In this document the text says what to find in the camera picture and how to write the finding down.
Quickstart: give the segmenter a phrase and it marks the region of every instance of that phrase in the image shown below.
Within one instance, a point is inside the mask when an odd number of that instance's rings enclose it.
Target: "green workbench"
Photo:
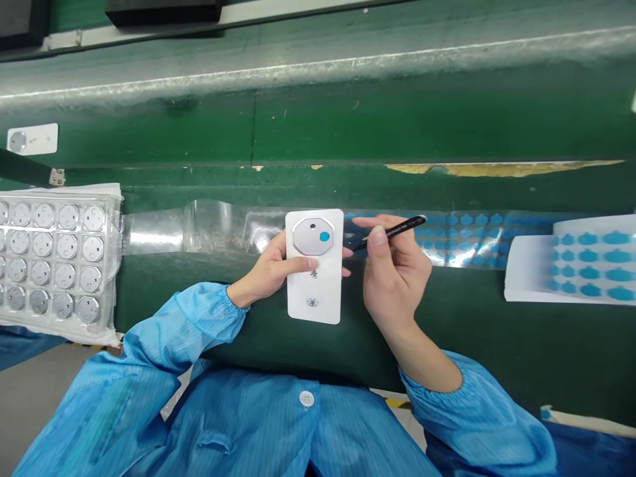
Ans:
[[[62,30],[102,25],[89,21],[97,10],[72,21],[69,5],[54,2],[53,18]],[[631,213],[636,48],[613,28],[636,20],[635,8],[619,1],[538,0],[461,6],[466,4],[407,3],[369,14],[238,28],[222,38],[159,40],[0,64],[0,127],[60,124],[59,151],[36,159],[65,168],[69,186],[121,182],[125,213],[185,207],[195,199],[279,207]],[[585,12],[578,23],[568,16],[575,11]],[[547,17],[553,21],[546,23]],[[567,35],[578,28],[616,36],[613,43],[583,42],[587,46],[577,49]],[[554,40],[558,32],[566,36]],[[523,43],[511,56],[498,50],[517,33],[548,39]],[[468,61],[452,56],[453,38],[491,43]],[[365,70],[359,62],[349,78],[288,81],[286,75],[295,73],[282,69],[259,82],[246,80],[245,87],[211,82],[188,90],[162,83],[154,96],[131,93],[148,80],[151,66],[161,78],[174,76],[175,65],[184,74],[233,56],[246,63],[265,56],[273,64],[292,57],[294,64],[306,58],[311,65],[304,68],[320,75],[312,68],[330,58],[328,46],[350,48],[339,52],[348,58],[355,48],[371,54],[367,50],[388,48],[381,45],[387,42],[402,51],[422,43],[429,66],[414,70],[400,57],[404,63],[386,74],[372,69],[379,63]],[[438,48],[432,57],[426,51],[431,45]],[[503,56],[493,58],[491,50]],[[251,80],[271,68],[258,65]],[[332,64],[338,65],[341,59]],[[86,89],[80,81],[99,76],[119,86]],[[131,83],[122,85],[125,80]],[[74,89],[60,92],[64,81]],[[12,87],[19,90],[16,97],[5,94]],[[29,95],[28,87],[54,92]],[[531,165],[539,160],[581,162]],[[460,162],[476,164],[451,166]],[[117,328],[127,331],[192,284],[236,280],[253,262],[227,253],[126,256],[117,278]],[[349,266],[354,274],[343,282],[340,325],[288,318],[282,290],[256,303],[236,341],[210,357],[401,390],[396,364],[362,304],[363,263]],[[551,404],[636,425],[634,309],[507,303],[503,290],[503,271],[435,268],[418,323],[440,346],[481,362],[530,412]]]

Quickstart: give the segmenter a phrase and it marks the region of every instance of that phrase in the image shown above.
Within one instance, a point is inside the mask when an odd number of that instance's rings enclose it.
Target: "hand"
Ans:
[[[381,332],[410,328],[433,265],[415,241],[413,230],[387,240],[386,229],[403,217],[357,217],[353,223],[371,229],[364,269],[364,304]]]
[[[343,257],[353,252],[343,248]],[[318,268],[319,262],[311,257],[295,257],[285,260],[287,244],[285,230],[276,235],[250,272],[227,288],[227,296],[239,308],[247,308],[257,300],[267,298],[277,292],[285,282],[287,275],[310,272]],[[343,277],[351,272],[343,267]]]

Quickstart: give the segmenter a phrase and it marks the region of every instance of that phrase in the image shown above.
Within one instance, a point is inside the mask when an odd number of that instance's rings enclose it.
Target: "black pen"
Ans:
[[[422,225],[426,222],[426,215],[416,215],[410,219],[406,219],[401,224],[397,224],[395,227],[391,227],[386,230],[386,236],[390,239],[391,237],[396,236],[397,234],[401,234],[402,232],[406,232],[407,230],[414,229],[418,225]],[[362,239],[362,243],[359,244],[356,248],[353,249],[354,252],[358,250],[363,250],[366,248],[366,241],[368,237],[364,237]]]

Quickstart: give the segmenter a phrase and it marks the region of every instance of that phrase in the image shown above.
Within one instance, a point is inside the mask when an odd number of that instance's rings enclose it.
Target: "white test card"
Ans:
[[[292,318],[337,325],[342,294],[343,229],[340,209],[289,212],[285,216],[287,258],[315,258],[319,267],[287,277]]]

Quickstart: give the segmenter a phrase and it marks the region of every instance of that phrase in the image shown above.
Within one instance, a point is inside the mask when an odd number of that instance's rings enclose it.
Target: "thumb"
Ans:
[[[369,262],[374,270],[381,274],[395,272],[396,267],[393,265],[389,239],[383,226],[376,225],[371,230],[366,248],[369,252]]]
[[[276,273],[286,277],[293,273],[310,272],[318,268],[318,260],[309,257],[295,257],[276,263]]]

